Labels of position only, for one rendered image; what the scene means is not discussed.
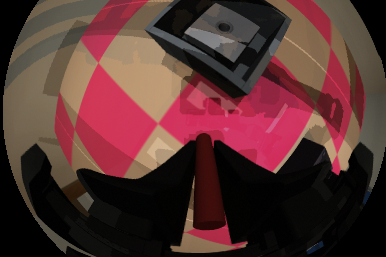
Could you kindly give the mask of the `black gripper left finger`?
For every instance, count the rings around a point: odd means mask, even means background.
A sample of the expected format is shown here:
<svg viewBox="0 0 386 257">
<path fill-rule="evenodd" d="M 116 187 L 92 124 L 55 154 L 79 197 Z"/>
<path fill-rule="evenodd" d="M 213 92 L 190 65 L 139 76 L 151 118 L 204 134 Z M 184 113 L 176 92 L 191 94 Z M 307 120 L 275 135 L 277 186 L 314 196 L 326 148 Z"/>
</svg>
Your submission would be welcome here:
<svg viewBox="0 0 386 257">
<path fill-rule="evenodd" d="M 93 201 L 156 222 L 170 245 L 181 246 L 192 196 L 196 141 L 188 141 L 164 164 L 140 179 L 122 179 L 91 169 L 77 169 L 77 177 Z"/>
</svg>

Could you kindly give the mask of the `dark red peg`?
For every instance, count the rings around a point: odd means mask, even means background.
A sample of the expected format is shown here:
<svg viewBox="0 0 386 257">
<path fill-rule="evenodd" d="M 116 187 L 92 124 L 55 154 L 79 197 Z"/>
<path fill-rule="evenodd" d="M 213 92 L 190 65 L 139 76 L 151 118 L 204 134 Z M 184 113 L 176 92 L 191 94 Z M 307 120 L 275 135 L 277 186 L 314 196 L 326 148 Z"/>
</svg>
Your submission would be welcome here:
<svg viewBox="0 0 386 257">
<path fill-rule="evenodd" d="M 196 137 L 196 164 L 194 164 L 193 228 L 214 230 L 225 226 L 220 177 L 214 159 L 213 140 L 208 133 Z"/>
</svg>

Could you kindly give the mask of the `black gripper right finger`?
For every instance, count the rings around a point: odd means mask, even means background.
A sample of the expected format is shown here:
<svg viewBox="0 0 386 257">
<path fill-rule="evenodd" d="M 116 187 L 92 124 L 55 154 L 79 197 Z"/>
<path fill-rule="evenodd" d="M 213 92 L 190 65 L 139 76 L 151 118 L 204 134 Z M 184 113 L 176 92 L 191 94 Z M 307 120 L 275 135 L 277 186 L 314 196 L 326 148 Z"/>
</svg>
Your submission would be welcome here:
<svg viewBox="0 0 386 257">
<path fill-rule="evenodd" d="M 331 167 L 329 161 L 323 161 L 301 171 L 277 175 L 241 156 L 221 140 L 214 140 L 213 152 L 232 245 L 248 241 L 248 234 L 254 232 L 278 204 L 318 184 Z"/>
</svg>

